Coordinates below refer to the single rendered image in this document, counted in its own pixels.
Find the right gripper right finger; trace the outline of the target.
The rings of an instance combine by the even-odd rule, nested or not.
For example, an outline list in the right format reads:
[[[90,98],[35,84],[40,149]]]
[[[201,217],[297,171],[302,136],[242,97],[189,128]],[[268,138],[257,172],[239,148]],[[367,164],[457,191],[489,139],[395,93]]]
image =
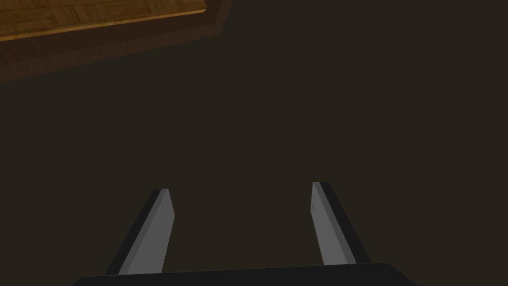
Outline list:
[[[330,183],[312,183],[310,211],[324,265],[370,263],[368,254]]]

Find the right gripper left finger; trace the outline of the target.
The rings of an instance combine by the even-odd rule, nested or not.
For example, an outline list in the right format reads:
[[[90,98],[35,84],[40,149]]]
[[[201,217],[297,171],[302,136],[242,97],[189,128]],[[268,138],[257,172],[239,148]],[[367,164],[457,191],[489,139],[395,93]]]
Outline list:
[[[105,275],[161,273],[175,220],[168,189],[153,190]]]

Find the brown wooden table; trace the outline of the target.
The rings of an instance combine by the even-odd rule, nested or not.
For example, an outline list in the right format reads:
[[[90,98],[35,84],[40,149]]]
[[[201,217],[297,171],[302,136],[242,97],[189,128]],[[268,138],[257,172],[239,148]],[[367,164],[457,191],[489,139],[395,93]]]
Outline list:
[[[0,0],[0,83],[221,33],[233,0]]]

